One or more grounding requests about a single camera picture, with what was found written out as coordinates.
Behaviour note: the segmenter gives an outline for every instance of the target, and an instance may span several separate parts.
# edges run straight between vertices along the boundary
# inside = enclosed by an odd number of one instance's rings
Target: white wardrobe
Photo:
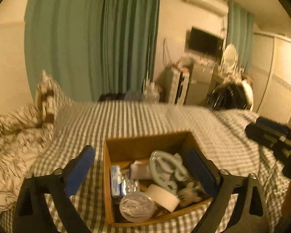
[[[251,66],[254,111],[277,122],[291,119],[291,39],[255,32]]]

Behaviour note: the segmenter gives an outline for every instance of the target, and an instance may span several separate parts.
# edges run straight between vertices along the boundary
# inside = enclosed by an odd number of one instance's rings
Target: curtain
[[[250,66],[253,15],[233,0],[228,1],[227,45],[233,44],[238,52],[238,66],[246,70]]]
[[[49,72],[77,101],[141,90],[153,77],[159,0],[28,0],[25,60],[32,95]]]

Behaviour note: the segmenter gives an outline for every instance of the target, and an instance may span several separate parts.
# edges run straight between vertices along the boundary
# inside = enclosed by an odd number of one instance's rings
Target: cardboard box
[[[200,206],[210,202],[211,199],[209,198],[199,203],[192,204],[184,209],[155,216],[146,222],[131,223],[122,217],[119,206],[112,201],[110,190],[111,166],[119,165],[122,169],[125,169],[128,168],[129,164],[134,160],[146,162],[149,160],[154,150],[175,154],[182,149],[191,147],[198,147],[198,144],[193,134],[189,131],[167,133],[163,135],[107,139],[104,146],[103,174],[106,221],[114,227],[131,227],[161,223],[195,211]],[[145,191],[146,188],[153,183],[152,180],[140,180],[140,190]]]

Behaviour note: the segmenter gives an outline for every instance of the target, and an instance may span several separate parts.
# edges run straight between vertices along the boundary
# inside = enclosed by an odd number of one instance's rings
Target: television
[[[207,55],[221,57],[223,39],[192,27],[189,49]]]

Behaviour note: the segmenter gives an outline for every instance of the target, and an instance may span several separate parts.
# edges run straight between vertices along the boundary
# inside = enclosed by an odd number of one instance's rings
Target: wall-mounted air conditioner
[[[204,9],[207,9],[222,17],[226,16],[228,13],[227,4],[217,0],[185,0],[185,1],[200,6]]]

